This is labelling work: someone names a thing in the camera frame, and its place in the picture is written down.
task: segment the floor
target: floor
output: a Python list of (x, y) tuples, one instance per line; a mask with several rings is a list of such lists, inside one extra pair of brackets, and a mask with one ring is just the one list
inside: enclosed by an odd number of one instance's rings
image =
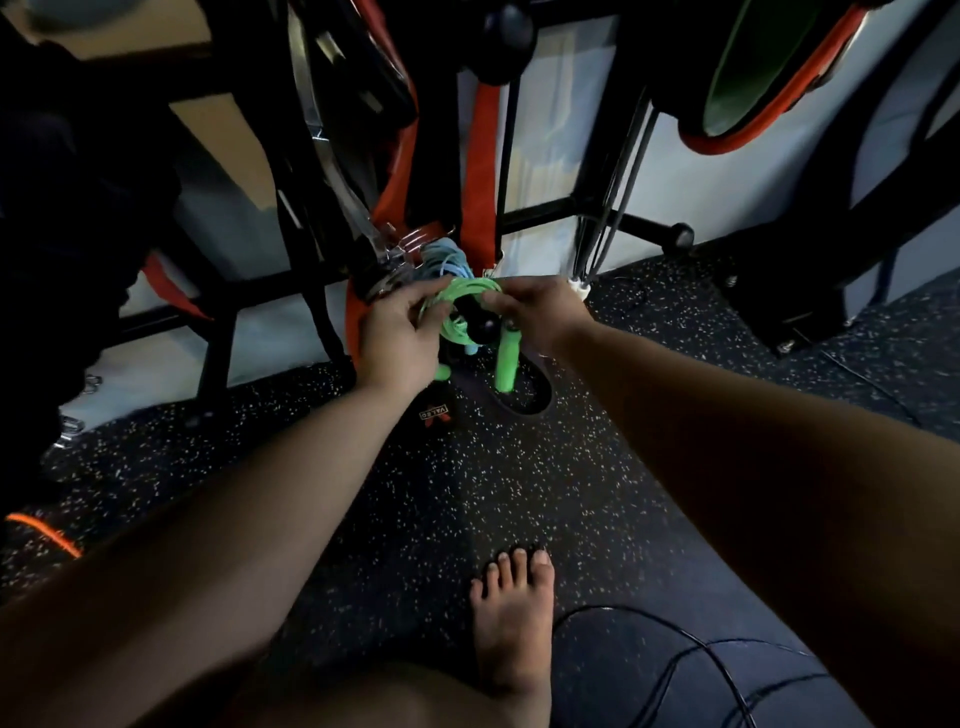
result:
[[(904, 417), (817, 352), (777, 360), (725, 306), (708, 273), (704, 263), (642, 261), (607, 276), (590, 303), (607, 323), (724, 368)], [(960, 439), (958, 314), (960, 276), (951, 274), (869, 312), (826, 349), (895, 393), (925, 427)], [(189, 403), (179, 403), (99, 427), (51, 458), (51, 472), (74, 487), (37, 512), (90, 548), (343, 393), (347, 382), (331, 365), (316, 365), (234, 388), (218, 423), (189, 427)], [(557, 370), (555, 386), (554, 409), (535, 424), (496, 424), (459, 398), (452, 430), (395, 433), (277, 636), (274, 674), (390, 656), (469, 679), (468, 581), (517, 544), (550, 548), (558, 614), (624, 603), (704, 639), (801, 646), (706, 545), (576, 378)], [(12, 526), (2, 594), (21, 592), (67, 558)], [(573, 618), (555, 646), (556, 724), (621, 728), (687, 645), (643, 618), (592, 612)], [(717, 650), (744, 693), (817, 671), (764, 645)], [(732, 705), (717, 671), (694, 655), (678, 670), (657, 725), (719, 725)], [(826, 679), (777, 692), (756, 720), (869, 725)]]

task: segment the black handle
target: black handle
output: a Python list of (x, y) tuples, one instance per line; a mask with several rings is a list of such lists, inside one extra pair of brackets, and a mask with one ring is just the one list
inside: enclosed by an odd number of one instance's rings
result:
[(648, 240), (670, 255), (682, 255), (693, 248), (693, 228), (684, 223), (664, 225), (635, 215), (624, 215), (620, 229), (629, 235)]
[(500, 338), (500, 317), (480, 305), (472, 295), (455, 299), (453, 305), (467, 322), (467, 334), (476, 344), (492, 344)]

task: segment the jump rope handle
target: jump rope handle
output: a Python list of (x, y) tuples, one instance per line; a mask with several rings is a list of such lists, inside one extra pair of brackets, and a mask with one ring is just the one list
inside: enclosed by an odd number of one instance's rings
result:
[(500, 346), (496, 350), (496, 375), (493, 380), (497, 392), (506, 394), (514, 391), (519, 364), (520, 329), (510, 319), (504, 319), (500, 329)]

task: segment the black cloth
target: black cloth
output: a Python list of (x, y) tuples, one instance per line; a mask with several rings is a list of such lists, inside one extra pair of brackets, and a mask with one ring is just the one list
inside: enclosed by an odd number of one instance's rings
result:
[(7, 433), (0, 509), (31, 501), (59, 406), (115, 336), (180, 194), (170, 110), (52, 43), (0, 47), (0, 320)]

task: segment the toe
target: toe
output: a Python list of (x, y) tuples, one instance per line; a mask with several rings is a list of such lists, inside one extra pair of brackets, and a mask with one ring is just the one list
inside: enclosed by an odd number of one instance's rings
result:
[(514, 586), (527, 585), (527, 552), (522, 548), (514, 551)]
[(550, 556), (542, 548), (534, 553), (533, 566), (530, 573), (533, 576), (534, 587), (537, 589), (553, 589), (553, 564)]
[(487, 597), (500, 594), (500, 570), (496, 564), (487, 567)]
[(476, 609), (483, 601), (483, 582), (480, 579), (470, 581), (470, 604)]
[(514, 587), (514, 572), (510, 568), (510, 556), (501, 553), (496, 557), (496, 562), (500, 566), (500, 588), (505, 591), (512, 589)]

